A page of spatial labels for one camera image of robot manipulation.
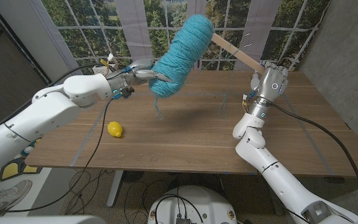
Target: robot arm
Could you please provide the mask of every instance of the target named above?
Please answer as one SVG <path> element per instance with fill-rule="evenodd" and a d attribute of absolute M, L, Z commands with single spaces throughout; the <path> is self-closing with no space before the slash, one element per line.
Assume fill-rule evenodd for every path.
<path fill-rule="evenodd" d="M 236 124 L 233 137 L 240 139 L 236 152 L 245 161 L 253 165 L 266 179 L 289 210 L 304 217 L 311 223 L 355 223 L 358 216 L 312 194 L 267 150 L 265 139 L 259 130 L 264 125 L 264 118 L 269 105 L 282 95 L 288 84 L 288 70 L 273 63 L 264 62 L 265 73 L 255 87 L 256 99 L 250 105 L 248 113 Z M 305 222 L 291 214 L 299 224 Z"/>
<path fill-rule="evenodd" d="M 67 78 L 63 84 L 44 88 L 32 98 L 32 104 L 0 125 L 0 167 L 27 147 L 33 140 L 61 128 L 76 119 L 81 110 L 92 108 L 99 98 L 128 98 L 131 85 L 152 78 L 172 82 L 152 71 L 154 61 L 142 59 L 127 68 L 108 74 Z"/>

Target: wooden dowel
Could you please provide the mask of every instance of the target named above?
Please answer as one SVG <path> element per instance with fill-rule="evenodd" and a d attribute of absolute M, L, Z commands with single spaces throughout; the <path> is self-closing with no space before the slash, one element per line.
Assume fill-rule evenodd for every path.
<path fill-rule="evenodd" d="M 249 67 L 258 71 L 260 74 L 263 74 L 265 72 L 264 67 L 259 65 L 259 63 L 257 61 L 252 59 L 250 56 L 248 56 L 246 53 L 242 52 L 241 50 L 238 50 L 237 47 L 230 44 L 227 40 L 223 39 L 221 36 L 214 34 L 212 36 L 212 41 L 215 44 L 218 44 L 219 46 L 221 46 L 227 52 L 233 54 L 233 56 L 238 58 L 241 62 L 244 62 Z"/>

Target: wooden table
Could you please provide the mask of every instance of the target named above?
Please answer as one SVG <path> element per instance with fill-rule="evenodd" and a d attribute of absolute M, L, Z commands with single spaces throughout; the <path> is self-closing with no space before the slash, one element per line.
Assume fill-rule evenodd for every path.
<path fill-rule="evenodd" d="M 128 100 L 114 100 L 107 111 L 105 132 L 89 168 L 170 172 L 254 174 L 235 151 L 232 130 L 244 115 L 242 94 L 250 92 L 251 73 L 193 71 L 177 95 L 158 99 L 164 118 L 155 117 L 155 97 L 147 85 L 135 86 Z M 226 117 L 218 116 L 227 91 Z M 26 159 L 30 166 L 84 167 L 95 149 L 102 120 L 83 148 L 106 100 L 84 111 L 71 124 L 47 134 Z M 316 121 L 348 148 L 358 166 L 358 137 L 300 72 L 289 73 L 281 107 Z M 110 121 L 124 128 L 121 138 L 107 132 Z M 271 108 L 262 129 L 269 151 L 293 174 L 353 177 L 342 149 L 316 127 Z"/>

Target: teal yarn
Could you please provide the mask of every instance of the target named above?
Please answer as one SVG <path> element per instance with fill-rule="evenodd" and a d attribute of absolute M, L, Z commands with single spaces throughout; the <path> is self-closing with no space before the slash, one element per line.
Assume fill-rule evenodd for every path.
<path fill-rule="evenodd" d="M 205 16 L 190 16 L 173 39 L 168 52 L 152 70 L 164 74 L 174 82 L 158 79 L 149 81 L 150 90 L 161 98 L 172 96 L 185 84 L 194 63 L 203 56 L 211 42 L 214 28 Z"/>

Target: sneaker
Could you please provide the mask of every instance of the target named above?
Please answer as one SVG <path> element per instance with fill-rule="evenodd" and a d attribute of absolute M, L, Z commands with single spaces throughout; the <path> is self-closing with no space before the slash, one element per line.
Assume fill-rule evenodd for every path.
<path fill-rule="evenodd" d="M 8 210 L 17 205 L 29 193 L 32 182 L 23 180 L 10 189 L 0 192 L 0 210 Z"/>

